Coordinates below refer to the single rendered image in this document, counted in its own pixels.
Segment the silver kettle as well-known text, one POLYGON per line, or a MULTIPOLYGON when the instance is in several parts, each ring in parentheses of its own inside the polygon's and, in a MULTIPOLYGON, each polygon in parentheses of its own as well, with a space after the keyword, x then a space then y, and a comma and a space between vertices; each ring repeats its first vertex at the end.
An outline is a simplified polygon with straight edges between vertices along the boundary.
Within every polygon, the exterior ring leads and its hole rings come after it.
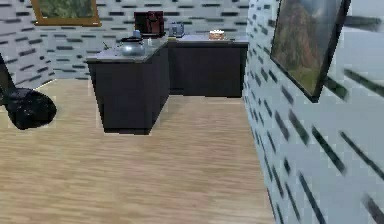
POLYGON ((145 54, 143 39, 134 36, 122 38, 119 49, 124 56, 143 56, 145 54))

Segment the dark kitchen counter cabinet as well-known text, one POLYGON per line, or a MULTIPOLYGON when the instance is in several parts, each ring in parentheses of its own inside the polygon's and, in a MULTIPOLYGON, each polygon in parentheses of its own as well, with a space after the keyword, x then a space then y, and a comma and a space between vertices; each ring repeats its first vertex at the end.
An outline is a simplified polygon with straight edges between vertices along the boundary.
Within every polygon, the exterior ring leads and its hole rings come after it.
POLYGON ((105 132, 149 134, 171 95, 242 96, 245 37, 186 35, 144 46, 143 56, 108 49, 86 59, 105 132))

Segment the wooden framed picture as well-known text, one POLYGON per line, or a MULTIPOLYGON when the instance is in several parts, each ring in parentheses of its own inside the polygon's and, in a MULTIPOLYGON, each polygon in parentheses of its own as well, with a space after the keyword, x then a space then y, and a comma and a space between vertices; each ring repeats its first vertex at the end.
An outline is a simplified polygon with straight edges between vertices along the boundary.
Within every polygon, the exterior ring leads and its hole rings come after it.
POLYGON ((30 0, 36 26, 100 27, 96 0, 30 0))

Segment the black framed landscape picture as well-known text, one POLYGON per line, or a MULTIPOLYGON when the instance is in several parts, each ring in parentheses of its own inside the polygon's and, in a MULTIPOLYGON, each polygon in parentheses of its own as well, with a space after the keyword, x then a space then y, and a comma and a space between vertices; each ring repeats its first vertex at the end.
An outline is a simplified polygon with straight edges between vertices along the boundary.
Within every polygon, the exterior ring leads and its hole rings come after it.
POLYGON ((271 60, 313 103, 320 97, 351 0, 280 0, 271 60))

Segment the dark red coffee machine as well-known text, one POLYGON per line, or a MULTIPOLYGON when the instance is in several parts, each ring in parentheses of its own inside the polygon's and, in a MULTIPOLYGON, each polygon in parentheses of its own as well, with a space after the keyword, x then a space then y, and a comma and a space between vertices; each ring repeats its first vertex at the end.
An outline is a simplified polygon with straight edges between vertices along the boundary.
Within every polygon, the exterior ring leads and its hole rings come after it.
POLYGON ((162 11, 147 11, 134 13, 134 28, 139 30, 143 37, 163 37, 164 13, 162 11))

